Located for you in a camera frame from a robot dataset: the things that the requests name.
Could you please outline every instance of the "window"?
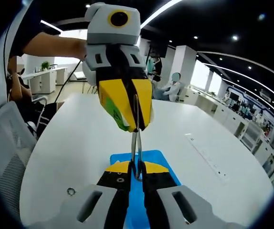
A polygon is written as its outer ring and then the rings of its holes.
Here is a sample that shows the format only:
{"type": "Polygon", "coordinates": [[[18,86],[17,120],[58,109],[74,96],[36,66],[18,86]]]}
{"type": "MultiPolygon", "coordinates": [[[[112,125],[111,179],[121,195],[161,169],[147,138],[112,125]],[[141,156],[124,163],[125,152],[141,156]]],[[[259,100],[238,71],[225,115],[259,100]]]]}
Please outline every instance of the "window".
{"type": "Polygon", "coordinates": [[[218,94],[220,90],[221,82],[222,82],[222,78],[217,73],[213,73],[212,81],[209,86],[209,92],[214,92],[215,94],[218,94]]]}
{"type": "MultiPolygon", "coordinates": [[[[72,37],[79,39],[87,39],[87,30],[69,30],[63,31],[60,34],[60,37],[72,37]]],[[[56,64],[71,64],[78,63],[80,60],[72,57],[56,57],[54,63],[56,64]]]]}
{"type": "Polygon", "coordinates": [[[190,84],[204,90],[208,80],[208,75],[209,67],[207,67],[206,65],[197,60],[195,62],[194,71],[192,74],[190,84]]]}

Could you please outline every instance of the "gray chair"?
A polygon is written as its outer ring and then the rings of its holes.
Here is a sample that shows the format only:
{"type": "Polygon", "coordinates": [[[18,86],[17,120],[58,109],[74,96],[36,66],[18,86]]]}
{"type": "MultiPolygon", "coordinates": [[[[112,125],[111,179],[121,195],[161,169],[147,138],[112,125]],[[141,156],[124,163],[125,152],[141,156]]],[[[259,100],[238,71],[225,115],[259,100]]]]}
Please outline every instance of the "gray chair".
{"type": "Polygon", "coordinates": [[[32,95],[32,102],[36,103],[36,102],[40,102],[40,101],[44,101],[44,105],[46,106],[48,103],[48,97],[41,95],[41,94],[34,94],[32,95]]]}
{"type": "Polygon", "coordinates": [[[19,219],[21,183],[36,144],[14,102],[0,108],[0,194],[19,219]]]}

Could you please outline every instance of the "white table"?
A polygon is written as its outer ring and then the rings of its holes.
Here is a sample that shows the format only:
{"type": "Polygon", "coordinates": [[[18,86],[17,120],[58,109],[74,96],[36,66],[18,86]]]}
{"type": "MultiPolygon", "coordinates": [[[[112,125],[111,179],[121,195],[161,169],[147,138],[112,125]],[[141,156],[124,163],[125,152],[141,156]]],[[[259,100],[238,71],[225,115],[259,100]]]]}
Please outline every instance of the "white table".
{"type": "MultiPolygon", "coordinates": [[[[249,225],[273,193],[265,171],[246,147],[198,107],[153,100],[154,121],[141,134],[143,150],[161,150],[180,182],[212,204],[225,221],[249,225]],[[208,147],[229,181],[223,184],[188,141],[208,147]]],[[[35,146],[21,186],[24,224],[56,216],[69,187],[96,184],[115,153],[129,153],[131,133],[120,130],[97,95],[73,94],[35,146]]]]}
{"type": "Polygon", "coordinates": [[[23,74],[21,78],[28,81],[33,94],[49,94],[55,91],[55,80],[57,85],[65,83],[68,77],[66,70],[67,67],[54,68],[38,73],[23,74]]]}

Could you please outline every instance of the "green sticker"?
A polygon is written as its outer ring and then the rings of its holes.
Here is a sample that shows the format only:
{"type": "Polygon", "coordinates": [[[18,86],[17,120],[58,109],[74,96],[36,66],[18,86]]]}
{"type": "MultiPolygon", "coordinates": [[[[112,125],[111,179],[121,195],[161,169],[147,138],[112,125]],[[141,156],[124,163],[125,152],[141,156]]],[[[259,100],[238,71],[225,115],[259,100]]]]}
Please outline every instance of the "green sticker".
{"type": "Polygon", "coordinates": [[[118,127],[124,131],[128,131],[128,126],[125,126],[123,123],[122,115],[118,108],[115,106],[113,101],[110,98],[106,98],[106,111],[114,118],[118,127]]]}

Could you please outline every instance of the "blue cutting mat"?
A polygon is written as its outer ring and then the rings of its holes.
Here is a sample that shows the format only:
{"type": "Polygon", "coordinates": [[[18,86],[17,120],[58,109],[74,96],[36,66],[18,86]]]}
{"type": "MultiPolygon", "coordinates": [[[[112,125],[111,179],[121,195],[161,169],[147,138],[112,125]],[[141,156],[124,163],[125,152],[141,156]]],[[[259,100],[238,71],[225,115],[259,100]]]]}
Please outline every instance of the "blue cutting mat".
{"type": "MultiPolygon", "coordinates": [[[[173,170],[169,166],[167,160],[159,150],[143,151],[142,159],[144,161],[156,163],[169,169],[177,185],[181,185],[173,170]]],[[[110,164],[113,165],[116,161],[130,161],[131,153],[128,154],[113,154],[110,156],[110,164]]],[[[135,156],[137,168],[138,155],[135,156]]],[[[128,229],[149,229],[147,212],[144,207],[144,193],[142,192],[142,182],[137,181],[132,173],[131,191],[129,193],[129,206],[126,214],[126,226],[128,229]]]]}

